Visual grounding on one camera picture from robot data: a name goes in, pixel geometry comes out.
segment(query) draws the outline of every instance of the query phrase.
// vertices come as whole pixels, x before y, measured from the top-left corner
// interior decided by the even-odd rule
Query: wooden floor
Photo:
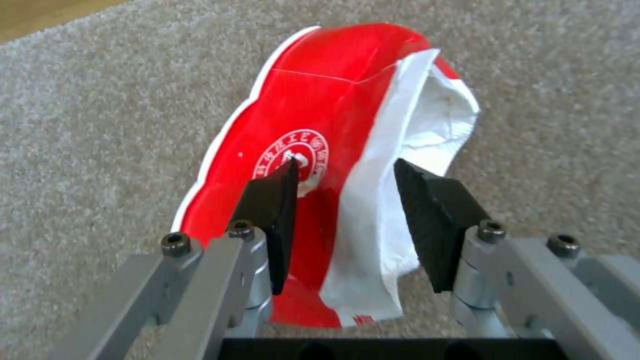
[[[126,0],[0,0],[0,42],[64,24]]]

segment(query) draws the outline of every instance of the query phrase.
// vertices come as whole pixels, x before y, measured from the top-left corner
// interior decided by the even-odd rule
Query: gray carpet
[[[636,0],[140,0],[0,45],[0,358],[41,358],[155,249],[269,53],[314,24],[427,34],[483,113],[450,172],[511,232],[640,256]],[[423,272],[406,317],[268,336],[459,336]],[[145,331],[130,358],[145,357]]]

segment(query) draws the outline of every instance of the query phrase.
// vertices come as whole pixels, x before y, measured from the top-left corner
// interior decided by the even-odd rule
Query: circular logo
[[[262,153],[253,169],[253,178],[269,175],[290,159],[298,162],[298,197],[303,197],[315,189],[322,180],[329,161],[329,146],[317,131],[291,131],[282,135]]]

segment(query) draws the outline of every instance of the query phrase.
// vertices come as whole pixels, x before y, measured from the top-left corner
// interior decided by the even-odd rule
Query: bolt head
[[[241,238],[247,241],[253,240],[255,235],[253,223],[242,219],[231,222],[227,232],[230,238]]]
[[[179,258],[191,251],[191,239],[185,233],[176,232],[165,235],[160,241],[164,256]]]
[[[547,240],[547,248],[559,258],[573,259],[580,253],[580,242],[571,235],[552,234]]]
[[[478,225],[478,238],[488,243],[497,243],[507,236],[507,229],[500,222],[486,219]]]

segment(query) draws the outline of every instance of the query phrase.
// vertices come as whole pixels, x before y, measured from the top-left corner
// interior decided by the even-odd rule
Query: red and white bag
[[[301,30],[211,143],[172,231],[206,246],[250,179],[296,158],[294,243],[273,321],[345,327],[401,316],[397,278],[419,264],[393,164],[444,175],[478,111],[439,50],[410,29]]]

